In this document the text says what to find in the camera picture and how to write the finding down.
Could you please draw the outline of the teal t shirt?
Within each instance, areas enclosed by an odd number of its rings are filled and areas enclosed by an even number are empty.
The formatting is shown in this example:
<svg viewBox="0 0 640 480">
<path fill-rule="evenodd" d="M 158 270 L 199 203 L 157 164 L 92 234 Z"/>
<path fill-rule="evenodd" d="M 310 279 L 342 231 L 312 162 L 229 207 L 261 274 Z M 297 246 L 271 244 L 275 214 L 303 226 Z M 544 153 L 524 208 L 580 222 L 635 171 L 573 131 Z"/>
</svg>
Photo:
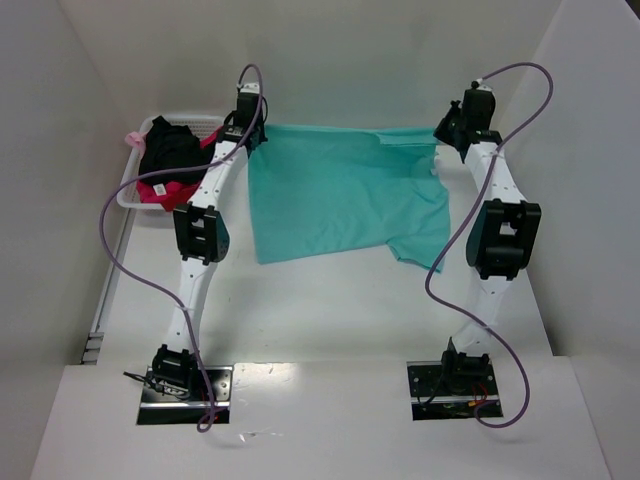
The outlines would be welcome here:
<svg viewBox="0 0 640 480">
<path fill-rule="evenodd" d="M 450 213 L 432 129 L 270 125 L 266 137 L 248 165 L 259 263 L 387 246 L 433 265 Z"/>
</svg>

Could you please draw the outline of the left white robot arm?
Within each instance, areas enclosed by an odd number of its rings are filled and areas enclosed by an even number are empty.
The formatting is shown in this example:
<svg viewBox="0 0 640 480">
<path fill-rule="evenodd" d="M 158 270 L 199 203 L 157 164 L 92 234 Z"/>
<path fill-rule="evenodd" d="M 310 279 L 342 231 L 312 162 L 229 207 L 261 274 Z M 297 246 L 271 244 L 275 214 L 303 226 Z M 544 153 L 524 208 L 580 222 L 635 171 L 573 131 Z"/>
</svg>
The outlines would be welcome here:
<svg viewBox="0 0 640 480">
<path fill-rule="evenodd" d="M 249 156 L 266 140 L 259 85 L 239 88 L 236 109 L 216 135 L 212 162 L 196 192 L 173 211 L 177 247 L 181 256 L 181 303 L 153 361 L 153 379 L 198 400 L 206 396 L 192 338 L 199 337 L 206 295 L 218 264 L 230 248 L 230 235 L 223 214 L 228 209 L 230 188 Z"/>
</svg>

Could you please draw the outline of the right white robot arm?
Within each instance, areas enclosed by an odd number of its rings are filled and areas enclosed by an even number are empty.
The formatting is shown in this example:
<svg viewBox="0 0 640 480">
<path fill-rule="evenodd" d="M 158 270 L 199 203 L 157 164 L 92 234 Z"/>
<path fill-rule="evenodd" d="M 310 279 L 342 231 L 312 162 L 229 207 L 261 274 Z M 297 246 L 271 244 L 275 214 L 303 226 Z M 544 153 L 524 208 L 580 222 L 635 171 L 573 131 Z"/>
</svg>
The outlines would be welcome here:
<svg viewBox="0 0 640 480">
<path fill-rule="evenodd" d="M 481 194 L 466 241 L 466 262 L 473 271 L 466 310 L 470 320 L 443 354 L 443 387 L 454 395 L 478 391 L 490 375 L 487 329 L 497 325 L 502 298 L 529 263 L 541 207 L 526 200 L 507 166 L 500 134 L 490 128 L 496 100 L 490 87 L 474 81 L 462 100 L 453 101 L 435 137 L 460 154 Z"/>
</svg>

